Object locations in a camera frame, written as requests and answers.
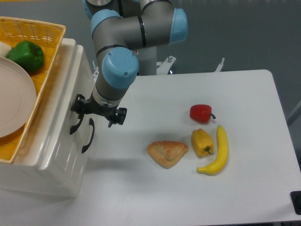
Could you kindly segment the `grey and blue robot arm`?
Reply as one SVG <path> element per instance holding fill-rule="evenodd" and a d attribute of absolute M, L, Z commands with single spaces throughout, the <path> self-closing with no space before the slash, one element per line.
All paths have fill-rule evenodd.
<path fill-rule="evenodd" d="M 84 116 L 105 117 L 110 125 L 123 124 L 127 109 L 119 104 L 139 73 L 136 50 L 184 41 L 188 20 L 181 8 L 169 0 L 138 0 L 125 15 L 123 0 L 85 0 L 82 2 L 91 20 L 99 74 L 91 96 L 77 94 L 71 111 Z"/>

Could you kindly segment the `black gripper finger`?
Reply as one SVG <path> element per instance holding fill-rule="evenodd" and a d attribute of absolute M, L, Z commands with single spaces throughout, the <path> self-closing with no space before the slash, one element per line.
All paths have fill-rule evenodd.
<path fill-rule="evenodd" d="M 71 111 L 75 112 L 79 121 L 82 122 L 85 114 L 91 114 L 91 99 L 86 99 L 82 94 L 77 94 L 71 105 Z"/>
<path fill-rule="evenodd" d="M 123 125 L 126 115 L 127 115 L 126 108 L 114 109 L 113 112 L 107 118 L 107 120 L 109 121 L 108 127 L 110 128 L 112 125 L 115 124 Z"/>

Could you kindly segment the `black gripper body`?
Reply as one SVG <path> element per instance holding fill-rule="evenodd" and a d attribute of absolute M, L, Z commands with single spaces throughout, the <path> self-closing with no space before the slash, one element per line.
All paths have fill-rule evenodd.
<path fill-rule="evenodd" d="M 117 120 L 117 107 L 109 107 L 108 104 L 100 105 L 93 97 L 87 100 L 86 114 L 96 114 L 105 117 L 107 120 Z"/>

